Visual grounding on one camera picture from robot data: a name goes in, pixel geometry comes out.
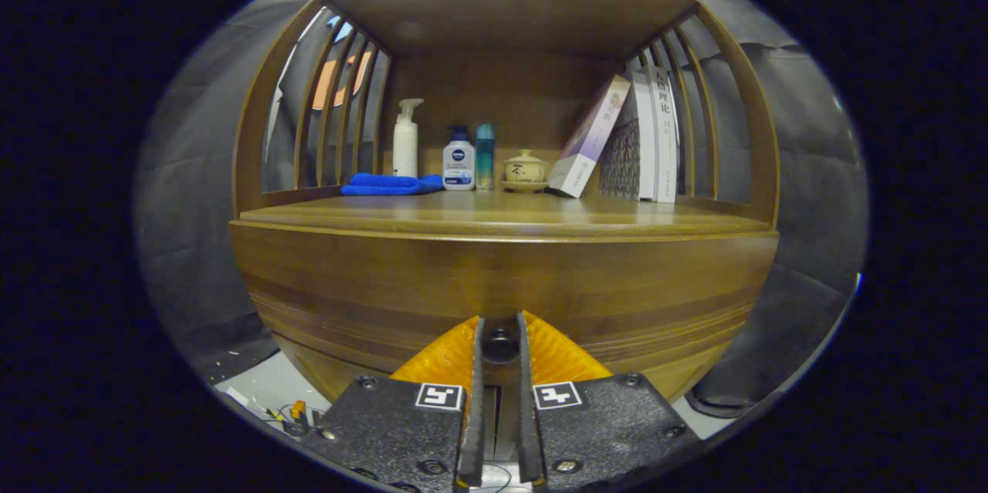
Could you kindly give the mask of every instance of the orange gripper part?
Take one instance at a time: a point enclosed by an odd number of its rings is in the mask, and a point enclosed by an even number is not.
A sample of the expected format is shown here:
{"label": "orange gripper part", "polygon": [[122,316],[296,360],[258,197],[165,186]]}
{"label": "orange gripper part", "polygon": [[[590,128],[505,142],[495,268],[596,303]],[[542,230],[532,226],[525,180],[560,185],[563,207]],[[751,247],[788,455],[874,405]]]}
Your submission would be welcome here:
{"label": "orange gripper part", "polygon": [[392,380],[460,385],[469,398],[477,321],[479,317],[473,316],[442,334],[392,373]]}
{"label": "orange gripper part", "polygon": [[523,311],[529,327],[529,356],[532,359],[532,385],[562,381],[599,380],[611,377],[603,363],[597,362],[557,328],[528,311]]}

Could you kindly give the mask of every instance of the white pump bottle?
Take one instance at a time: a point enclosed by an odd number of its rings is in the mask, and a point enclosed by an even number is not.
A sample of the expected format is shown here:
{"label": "white pump bottle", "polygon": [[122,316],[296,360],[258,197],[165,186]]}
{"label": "white pump bottle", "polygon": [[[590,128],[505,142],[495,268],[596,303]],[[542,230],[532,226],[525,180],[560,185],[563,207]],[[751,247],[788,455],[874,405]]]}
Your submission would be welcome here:
{"label": "white pump bottle", "polygon": [[398,102],[401,113],[394,125],[394,143],[391,146],[391,166],[396,177],[419,177],[419,125],[412,123],[412,110],[421,98],[409,98]]}

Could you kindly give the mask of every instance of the wooden upper shelf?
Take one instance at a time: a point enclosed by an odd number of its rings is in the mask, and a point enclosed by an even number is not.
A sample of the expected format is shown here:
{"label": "wooden upper shelf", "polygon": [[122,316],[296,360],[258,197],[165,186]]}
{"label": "wooden upper shelf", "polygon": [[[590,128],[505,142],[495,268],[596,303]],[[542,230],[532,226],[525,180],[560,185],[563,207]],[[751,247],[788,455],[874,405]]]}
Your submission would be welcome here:
{"label": "wooden upper shelf", "polygon": [[693,0],[327,0],[393,56],[514,49],[625,61]]}
{"label": "wooden upper shelf", "polygon": [[661,240],[770,230],[709,208],[623,198],[439,191],[410,197],[335,197],[240,214],[242,221],[343,231],[581,242]]}

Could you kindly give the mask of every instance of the curved wooden cabinet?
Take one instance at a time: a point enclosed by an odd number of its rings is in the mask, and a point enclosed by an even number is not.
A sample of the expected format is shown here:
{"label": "curved wooden cabinet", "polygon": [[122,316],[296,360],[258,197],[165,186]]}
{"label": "curved wooden cabinet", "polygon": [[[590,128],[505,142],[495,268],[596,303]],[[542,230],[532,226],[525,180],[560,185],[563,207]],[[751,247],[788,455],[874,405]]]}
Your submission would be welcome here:
{"label": "curved wooden cabinet", "polygon": [[[334,146],[336,159],[318,156],[316,170],[322,176],[335,163],[337,179],[262,194],[272,93],[294,42],[323,7],[360,33],[359,51],[349,54],[374,51],[391,62],[384,108],[371,116],[362,96],[357,120],[323,110],[319,137],[333,142],[321,146]],[[717,171],[705,81],[678,32],[694,16],[719,46],[743,100],[752,158],[748,204],[717,200],[716,187],[712,198],[694,195],[692,117],[707,117],[698,128],[706,129],[714,150],[706,160]],[[684,44],[688,59],[675,58],[672,40]],[[339,195],[343,152],[353,152],[354,168],[357,156],[370,155],[361,163],[391,172],[399,99],[426,99],[415,117],[425,173],[437,172],[447,125],[462,120],[495,124],[497,160],[525,147],[554,161],[593,89],[629,59],[663,64],[660,51],[678,86],[680,65],[691,65],[702,94],[702,110],[680,113],[689,151],[687,195],[677,204],[603,198],[597,176],[582,198],[501,190]],[[345,86],[343,98],[360,85],[357,78],[336,81]],[[349,125],[360,128],[357,134],[374,131],[373,153],[346,142]],[[641,371],[675,400],[744,325],[779,239],[779,151],[768,105],[741,47],[694,0],[312,0],[272,47],[244,105],[233,187],[230,236],[258,313],[330,399],[359,373],[391,373],[470,316],[508,320],[525,309],[608,369]],[[512,366],[485,371],[488,383],[516,381]]]}

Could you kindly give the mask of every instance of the small saucer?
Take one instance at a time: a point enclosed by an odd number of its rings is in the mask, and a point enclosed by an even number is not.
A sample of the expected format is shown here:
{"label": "small saucer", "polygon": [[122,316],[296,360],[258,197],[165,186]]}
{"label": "small saucer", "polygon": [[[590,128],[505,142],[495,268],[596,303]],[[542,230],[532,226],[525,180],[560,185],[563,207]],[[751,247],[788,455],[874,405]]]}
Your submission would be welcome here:
{"label": "small saucer", "polygon": [[518,183],[518,181],[501,181],[501,184],[509,191],[518,191],[518,193],[537,193],[550,186],[548,183]]}

